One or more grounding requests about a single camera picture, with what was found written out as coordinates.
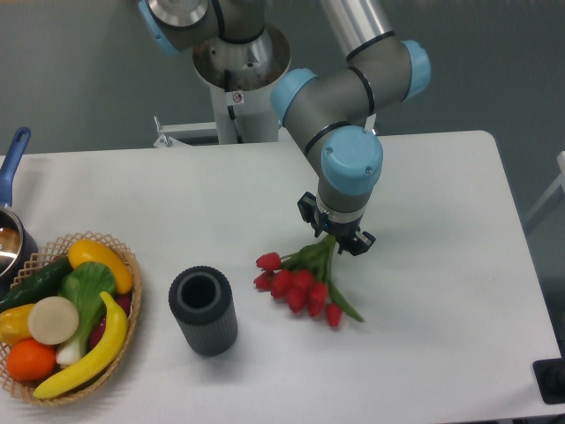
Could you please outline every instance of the green leafy vegetable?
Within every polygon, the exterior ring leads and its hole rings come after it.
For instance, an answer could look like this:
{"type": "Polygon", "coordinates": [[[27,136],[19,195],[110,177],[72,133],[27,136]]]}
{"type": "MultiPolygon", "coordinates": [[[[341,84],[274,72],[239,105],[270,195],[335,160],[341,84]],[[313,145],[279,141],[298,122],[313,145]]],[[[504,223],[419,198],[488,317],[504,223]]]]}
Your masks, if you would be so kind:
{"type": "Polygon", "coordinates": [[[106,312],[101,292],[116,295],[116,280],[108,267],[85,262],[66,276],[59,296],[70,300],[79,310],[79,329],[57,350],[56,361],[67,367],[85,356],[90,333],[106,312]]]}

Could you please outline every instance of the yellow banana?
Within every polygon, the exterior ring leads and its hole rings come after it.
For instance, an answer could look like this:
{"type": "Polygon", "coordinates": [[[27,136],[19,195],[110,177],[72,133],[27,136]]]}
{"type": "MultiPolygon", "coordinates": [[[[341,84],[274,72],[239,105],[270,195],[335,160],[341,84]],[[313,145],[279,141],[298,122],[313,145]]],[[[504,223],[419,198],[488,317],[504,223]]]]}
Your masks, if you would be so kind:
{"type": "Polygon", "coordinates": [[[78,362],[52,375],[34,391],[38,399],[51,399],[79,387],[97,376],[120,353],[127,334],[127,315],[112,296],[103,291],[106,305],[106,329],[100,342],[78,362]]]}

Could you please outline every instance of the blue pot handle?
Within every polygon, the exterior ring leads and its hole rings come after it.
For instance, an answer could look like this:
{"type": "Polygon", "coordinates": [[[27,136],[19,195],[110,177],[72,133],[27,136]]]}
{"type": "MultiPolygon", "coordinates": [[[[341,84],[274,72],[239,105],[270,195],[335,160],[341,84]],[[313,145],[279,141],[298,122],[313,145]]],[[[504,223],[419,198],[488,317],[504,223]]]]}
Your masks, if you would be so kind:
{"type": "Polygon", "coordinates": [[[19,160],[26,150],[31,135],[29,128],[22,127],[16,131],[11,141],[10,149],[0,168],[0,205],[11,206],[11,186],[14,175],[16,175],[19,160]]]}

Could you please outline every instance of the ribbed black cup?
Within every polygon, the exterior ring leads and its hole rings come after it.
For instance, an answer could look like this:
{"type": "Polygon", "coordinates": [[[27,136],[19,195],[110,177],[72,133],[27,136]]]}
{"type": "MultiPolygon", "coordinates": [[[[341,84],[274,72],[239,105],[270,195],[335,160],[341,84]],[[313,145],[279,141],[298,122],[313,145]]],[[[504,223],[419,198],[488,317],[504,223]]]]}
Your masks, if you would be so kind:
{"type": "Polygon", "coordinates": [[[169,306],[196,353],[214,356],[236,341],[230,283],[217,269],[198,266],[181,272],[169,289],[169,306]]]}

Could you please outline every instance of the wicker basket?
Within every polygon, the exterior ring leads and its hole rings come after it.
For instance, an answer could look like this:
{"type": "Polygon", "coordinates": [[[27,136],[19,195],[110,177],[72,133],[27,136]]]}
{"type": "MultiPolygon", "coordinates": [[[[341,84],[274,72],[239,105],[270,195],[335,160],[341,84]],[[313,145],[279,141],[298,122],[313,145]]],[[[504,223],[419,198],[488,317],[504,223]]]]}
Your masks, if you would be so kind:
{"type": "Polygon", "coordinates": [[[129,317],[129,328],[122,350],[117,355],[116,359],[106,368],[106,370],[99,376],[99,378],[89,385],[88,387],[80,390],[73,390],[67,392],[59,397],[49,400],[36,399],[33,396],[35,388],[39,383],[19,383],[14,381],[6,371],[6,357],[10,351],[10,346],[7,344],[0,344],[0,384],[2,388],[10,392],[14,398],[22,399],[31,405],[39,406],[60,406],[70,404],[80,400],[95,390],[98,390],[108,379],[114,374],[116,368],[122,362],[128,346],[132,342],[133,333],[135,331],[136,323],[139,317],[139,309],[141,307],[141,273],[139,271],[139,264],[130,249],[120,242],[118,239],[110,235],[102,235],[101,233],[93,233],[91,231],[81,234],[67,235],[66,237],[58,238],[55,242],[48,243],[42,247],[37,254],[33,254],[30,261],[27,261],[24,268],[18,273],[14,279],[15,284],[19,284],[23,278],[33,274],[37,269],[44,267],[50,262],[53,262],[66,255],[69,247],[79,239],[92,239],[100,241],[104,245],[110,247],[128,266],[133,277],[133,294],[132,294],[132,309],[129,317]]]}

